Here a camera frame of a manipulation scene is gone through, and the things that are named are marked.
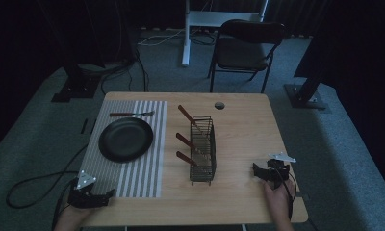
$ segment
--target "white striped mat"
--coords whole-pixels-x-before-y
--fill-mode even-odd
[[[153,130],[153,142],[144,155],[121,164],[109,161],[100,153],[100,134],[110,123],[121,118],[109,117],[109,113],[143,113],[152,110],[155,111],[153,116],[137,116],[150,124]],[[166,121],[166,101],[104,101],[81,165],[81,170],[96,177],[91,192],[104,194],[115,189],[116,197],[160,197]]]

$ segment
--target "wire basket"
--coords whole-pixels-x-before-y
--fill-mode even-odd
[[[192,118],[195,125],[191,124],[191,159],[196,166],[190,165],[190,180],[193,182],[208,182],[214,179],[217,169],[216,141],[213,120],[210,116],[197,116]]]

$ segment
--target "black plate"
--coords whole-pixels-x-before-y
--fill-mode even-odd
[[[153,130],[144,120],[125,117],[109,124],[99,137],[99,150],[114,162],[130,162],[150,147]]]

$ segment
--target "hand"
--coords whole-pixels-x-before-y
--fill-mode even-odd
[[[277,189],[272,190],[270,185],[261,180],[264,186],[265,199],[268,204],[270,215],[273,222],[277,226],[278,231],[292,231],[294,230],[289,220],[289,201],[290,198],[283,184]],[[295,186],[291,180],[285,181],[288,190],[293,196],[295,194]]]
[[[66,207],[60,214],[54,231],[74,231],[95,209],[78,209],[73,206]]]

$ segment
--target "gray carpet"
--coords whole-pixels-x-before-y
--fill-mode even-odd
[[[143,35],[152,33],[173,32]],[[197,39],[209,41],[205,37]],[[304,79],[293,76],[309,42],[306,38],[284,40],[276,51],[265,91],[288,154],[297,159],[293,168],[311,220],[295,224],[295,230],[316,230],[313,224],[320,231],[385,230],[385,183],[336,92],[328,86],[319,86],[318,94],[328,107],[319,111],[293,108],[283,88],[284,84],[303,83]],[[193,43],[188,67],[181,66],[181,47],[180,39],[139,46],[141,61],[148,72],[149,91],[209,91],[210,81],[206,76],[213,46]],[[242,75],[219,73],[214,91],[259,92],[263,74],[247,82]],[[143,91],[138,64],[114,77],[105,82],[104,91]],[[99,89],[93,99],[51,103],[65,79],[63,69],[46,79],[0,143],[0,230],[49,230],[59,194],[74,177],[74,174],[65,175],[50,194],[30,208],[19,210],[6,204],[7,192],[13,184],[62,170],[90,139],[103,93]],[[83,126],[85,119],[88,120],[86,127]],[[69,169],[78,170],[82,158],[83,152]],[[36,200],[55,179],[41,179],[18,188],[12,202],[24,204]],[[274,227],[250,224],[247,229],[274,230]],[[124,230],[124,227],[85,230]],[[133,227],[128,230],[241,230],[241,226]]]

